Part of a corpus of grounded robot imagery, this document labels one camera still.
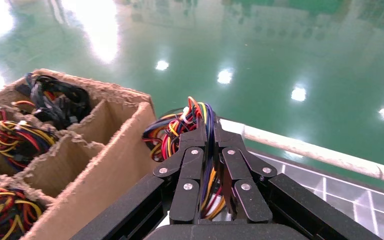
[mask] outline cardboard partition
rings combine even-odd
[[[56,198],[104,147],[97,142],[87,144],[78,135],[66,135],[14,177]]]
[[[0,159],[0,187],[22,189],[29,199],[47,206],[22,240],[68,240],[157,167],[142,142],[143,131],[156,117],[147,94],[47,69],[33,73],[84,88],[93,110],[80,123],[56,131],[58,142],[23,171],[15,174]],[[21,84],[26,84],[24,78],[0,92],[0,106],[16,122],[55,131],[10,107],[13,101],[29,100],[15,91]]]
[[[151,173],[158,163],[150,159],[150,151],[141,136],[154,120],[151,105],[142,102],[22,239],[70,239],[138,180]]]

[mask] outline glossy floor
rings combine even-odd
[[[0,87],[36,68],[384,164],[384,0],[0,0]]]

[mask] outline black wire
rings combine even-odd
[[[32,74],[27,74],[26,82],[31,89],[31,101],[39,110],[34,113],[34,116],[42,122],[52,121],[54,126],[61,130],[73,123],[79,123],[90,114],[92,108],[89,94],[83,88],[48,75],[32,78]],[[53,102],[48,99],[45,92],[63,95]]]

